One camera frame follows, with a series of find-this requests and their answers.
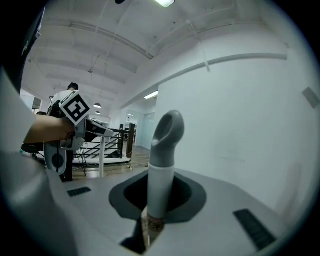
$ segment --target ceiling light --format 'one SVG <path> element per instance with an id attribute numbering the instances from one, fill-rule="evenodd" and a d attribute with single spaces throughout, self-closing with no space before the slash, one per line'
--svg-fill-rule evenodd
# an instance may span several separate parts
<path id="1" fill-rule="evenodd" d="M 147 100 L 147 99 L 150 99 L 150 98 L 155 97 L 157 95 L 158 95 L 158 91 L 155 91 L 154 93 L 151 93 L 148 96 L 145 96 L 144 98 Z"/>
<path id="2" fill-rule="evenodd" d="M 95 108 L 97 108 L 97 109 L 101 109 L 101 104 L 100 103 L 96 103 L 96 104 L 94 104 L 93 105 Z"/>
<path id="3" fill-rule="evenodd" d="M 169 7 L 175 2 L 175 0 L 155 0 L 155 1 L 160 5 L 162 5 L 164 8 Z"/>

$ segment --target black railing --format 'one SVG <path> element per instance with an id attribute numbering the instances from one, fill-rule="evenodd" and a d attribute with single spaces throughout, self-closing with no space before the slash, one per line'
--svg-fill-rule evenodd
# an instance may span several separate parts
<path id="1" fill-rule="evenodd" d="M 105 154 L 104 158 L 107 158 L 108 156 L 115 156 L 115 155 L 119 155 L 120 158 L 122 159 L 123 157 L 123 150 L 124 150 L 124 141 L 125 141 L 125 134 L 127 134 L 128 140 L 127 140 L 127 147 L 126 147 L 126 156 L 128 158 L 132 157 L 132 149 L 133 149 L 133 143 L 134 143 L 134 134 L 135 134 L 135 125 L 134 124 L 130 124 L 130 128 L 129 130 L 123 130 L 123 129 L 110 129 L 112 131 L 114 131 L 115 133 L 118 133 L 116 136 L 111 136 L 111 137 L 107 137 L 107 138 L 111 138 L 113 140 L 111 140 L 111 142 L 106 142 L 105 143 L 105 147 L 104 147 L 104 151 L 107 150 L 115 150 L 118 151 L 117 153 L 110 153 L 110 154 Z M 89 143 L 95 143 L 95 144 L 100 144 L 100 142 L 98 141 L 92 141 Z M 117 147 L 108 147 L 110 144 L 112 145 L 117 145 Z M 100 155 L 100 148 L 98 148 L 99 145 L 95 146 L 95 147 L 81 147 L 80 150 L 89 150 L 83 154 L 81 153 L 75 153 L 74 156 L 76 158 L 80 158 L 82 156 L 84 156 L 85 159 L 87 159 L 90 156 L 99 156 Z"/>

